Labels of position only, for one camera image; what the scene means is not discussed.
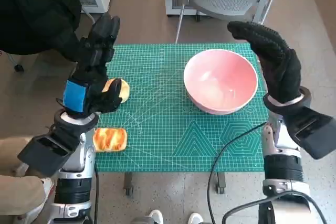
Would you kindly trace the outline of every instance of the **pink bowl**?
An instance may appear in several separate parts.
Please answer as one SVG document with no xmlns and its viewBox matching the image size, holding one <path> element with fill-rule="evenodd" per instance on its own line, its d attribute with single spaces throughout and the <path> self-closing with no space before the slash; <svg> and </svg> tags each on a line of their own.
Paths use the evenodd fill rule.
<svg viewBox="0 0 336 224">
<path fill-rule="evenodd" d="M 258 88 L 252 64 L 241 55 L 222 49 L 196 54 L 185 66 L 183 79 L 193 103 L 216 115 L 241 109 Z"/>
</svg>

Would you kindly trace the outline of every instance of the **toasted bread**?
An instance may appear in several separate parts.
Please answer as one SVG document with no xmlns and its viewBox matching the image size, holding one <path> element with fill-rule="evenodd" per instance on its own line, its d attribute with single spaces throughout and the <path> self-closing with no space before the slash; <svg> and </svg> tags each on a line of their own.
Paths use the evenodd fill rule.
<svg viewBox="0 0 336 224">
<path fill-rule="evenodd" d="M 93 143 L 97 152 L 119 152 L 126 148 L 127 132 L 123 128 L 98 128 Z"/>
<path fill-rule="evenodd" d="M 115 78 L 111 79 L 111 80 L 108 80 L 106 82 L 105 87 L 103 88 L 102 92 L 108 91 L 112 81 L 114 81 L 114 80 L 115 80 Z M 124 103 L 125 101 L 127 101 L 128 97 L 130 97 L 130 86 L 128 85 L 127 82 L 125 82 L 122 79 L 121 79 L 121 91 L 120 91 L 119 97 L 122 99 L 121 103 Z"/>
</svg>

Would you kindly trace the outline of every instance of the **floor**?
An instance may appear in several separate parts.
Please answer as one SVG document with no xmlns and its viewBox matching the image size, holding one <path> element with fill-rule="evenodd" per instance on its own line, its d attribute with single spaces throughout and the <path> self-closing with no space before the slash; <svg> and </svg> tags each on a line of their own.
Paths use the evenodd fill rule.
<svg viewBox="0 0 336 224">
<path fill-rule="evenodd" d="M 164 0 L 112 0 L 109 12 L 121 18 L 118 43 L 170 43 L 174 41 L 177 18 L 165 15 Z M 315 0 L 275 0 L 266 25 L 279 31 L 296 49 L 302 63 L 302 84 L 309 87 L 312 107 L 336 116 L 336 55 Z M 79 34 L 87 34 L 90 20 L 83 16 Z M 226 23 L 202 18 L 200 23 L 184 19 L 181 42 L 233 41 Z M 16 57 L 26 72 L 15 73 L 6 57 L 0 57 L 0 137 L 36 135 L 46 132 L 72 64 L 55 52 Z M 303 166 L 314 199 L 329 223 L 336 219 L 336 152 L 319 161 L 303 153 Z M 129 223 L 136 216 L 161 209 L 165 223 L 186 223 L 197 211 L 210 221 L 206 204 L 208 173 L 136 174 L 134 197 L 122 190 L 123 174 L 102 173 L 99 201 L 100 223 Z M 211 194 L 216 222 L 230 208 L 263 197 L 262 173 L 227 174 L 225 195 Z M 45 223 L 44 213 L 36 223 Z M 257 223 L 257 209 L 235 214 L 229 223 Z"/>
</svg>

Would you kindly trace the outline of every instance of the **white shoe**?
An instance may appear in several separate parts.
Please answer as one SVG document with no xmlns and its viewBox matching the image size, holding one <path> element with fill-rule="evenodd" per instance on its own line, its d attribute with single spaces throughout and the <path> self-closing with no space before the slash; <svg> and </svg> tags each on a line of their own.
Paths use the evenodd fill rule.
<svg viewBox="0 0 336 224">
<path fill-rule="evenodd" d="M 200 224 L 203 222 L 203 218 L 200 214 L 194 212 L 190 215 L 188 224 Z"/>
<path fill-rule="evenodd" d="M 29 211 L 24 215 L 15 216 L 13 224 L 31 224 L 42 212 L 44 204 L 46 203 L 49 195 L 52 192 L 54 182 L 50 178 L 42 178 L 41 180 L 43 181 L 44 193 L 46 195 L 45 199 L 43 200 L 41 205 L 39 205 L 37 208 Z"/>
<path fill-rule="evenodd" d="M 159 210 L 153 210 L 149 216 L 152 217 L 156 223 L 163 224 L 163 216 Z"/>
</svg>

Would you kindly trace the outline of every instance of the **green cutting mat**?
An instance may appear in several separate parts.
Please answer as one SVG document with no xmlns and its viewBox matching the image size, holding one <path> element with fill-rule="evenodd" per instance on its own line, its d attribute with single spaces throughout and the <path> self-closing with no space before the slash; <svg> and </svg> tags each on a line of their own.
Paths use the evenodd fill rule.
<svg viewBox="0 0 336 224">
<path fill-rule="evenodd" d="M 261 80 L 256 55 L 249 44 L 116 46 L 108 75 L 126 80 L 131 95 L 117 112 L 100 116 L 98 127 L 125 128 L 128 143 L 123 152 L 98 153 L 100 171 L 208 172 L 225 143 L 266 121 L 260 82 L 252 101 L 230 115 L 206 114 L 189 100 L 183 84 L 184 67 L 193 55 L 211 48 L 243 55 L 254 65 Z M 217 171 L 262 171 L 260 131 L 229 147 Z"/>
</svg>

